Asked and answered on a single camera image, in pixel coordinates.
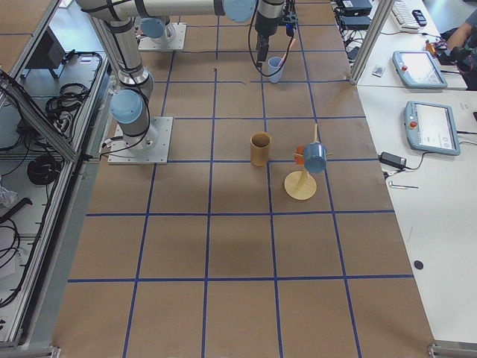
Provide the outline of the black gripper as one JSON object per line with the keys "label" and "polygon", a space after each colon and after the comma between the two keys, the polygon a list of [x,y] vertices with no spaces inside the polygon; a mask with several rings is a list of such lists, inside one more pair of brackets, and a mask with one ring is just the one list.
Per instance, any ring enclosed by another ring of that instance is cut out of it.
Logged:
{"label": "black gripper", "polygon": [[257,13],[255,30],[258,34],[256,41],[256,63],[264,63],[267,60],[269,49],[269,37],[277,32],[279,26],[285,27],[288,37],[293,37],[297,28],[298,17],[293,11],[285,13],[275,19],[270,19],[261,13]]}

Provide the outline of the person forearm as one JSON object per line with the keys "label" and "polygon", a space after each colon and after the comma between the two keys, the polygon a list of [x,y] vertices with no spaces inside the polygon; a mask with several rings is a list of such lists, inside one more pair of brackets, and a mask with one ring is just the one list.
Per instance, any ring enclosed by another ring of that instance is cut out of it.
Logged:
{"label": "person forearm", "polygon": [[450,59],[462,61],[476,49],[476,12],[474,11],[465,22],[453,32],[446,41],[450,50]]}

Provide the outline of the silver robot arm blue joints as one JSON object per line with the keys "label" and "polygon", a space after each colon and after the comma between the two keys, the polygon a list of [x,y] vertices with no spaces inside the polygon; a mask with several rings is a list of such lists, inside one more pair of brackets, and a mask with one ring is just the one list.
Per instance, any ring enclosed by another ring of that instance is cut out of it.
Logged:
{"label": "silver robot arm blue joints", "polygon": [[[134,18],[159,18],[167,22],[170,16],[226,16],[234,22],[250,21],[255,29],[257,13],[275,19],[295,12],[294,1],[79,1],[80,9],[101,23],[106,32],[107,54],[114,59],[121,85],[137,93],[152,90],[152,77],[144,67],[134,31]],[[256,63],[257,72],[263,63]]]}

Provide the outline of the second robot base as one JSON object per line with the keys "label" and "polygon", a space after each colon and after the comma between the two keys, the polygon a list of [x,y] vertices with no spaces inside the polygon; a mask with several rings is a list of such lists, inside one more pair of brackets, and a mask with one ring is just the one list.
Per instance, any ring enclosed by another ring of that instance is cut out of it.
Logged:
{"label": "second robot base", "polygon": [[144,18],[139,22],[140,51],[180,51],[186,38],[186,23]]}

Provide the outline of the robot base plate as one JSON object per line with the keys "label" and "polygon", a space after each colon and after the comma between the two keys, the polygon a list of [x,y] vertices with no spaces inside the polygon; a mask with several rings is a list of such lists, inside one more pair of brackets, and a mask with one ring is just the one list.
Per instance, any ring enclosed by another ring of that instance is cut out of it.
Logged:
{"label": "robot base plate", "polygon": [[132,138],[124,136],[122,129],[116,125],[115,135],[121,139],[113,141],[112,154],[108,155],[110,165],[146,165],[168,162],[171,134],[174,118],[172,116],[154,116],[145,137]]}

